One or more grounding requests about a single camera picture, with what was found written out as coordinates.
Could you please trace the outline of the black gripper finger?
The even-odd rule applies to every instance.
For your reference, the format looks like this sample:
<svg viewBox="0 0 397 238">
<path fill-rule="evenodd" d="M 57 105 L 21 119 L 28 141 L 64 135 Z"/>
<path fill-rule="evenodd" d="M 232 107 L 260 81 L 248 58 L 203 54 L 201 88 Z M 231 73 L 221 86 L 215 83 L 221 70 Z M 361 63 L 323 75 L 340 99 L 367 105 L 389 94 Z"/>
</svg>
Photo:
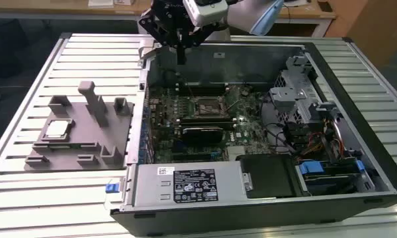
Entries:
<svg viewBox="0 0 397 238">
<path fill-rule="evenodd" d="M 193 31 L 192 29 L 181 31 L 181 64 L 187 63 L 187 49 L 197 47 L 216 31 L 216 24 L 209 24 L 199 30 Z"/>
<path fill-rule="evenodd" d="M 139 23 L 163 46 L 175 49 L 177 64 L 183 64 L 183 45 L 177 35 L 179 29 L 175 15 L 169 12 L 155 12 L 155 10 L 149 9 L 141 14 Z"/>
</svg>

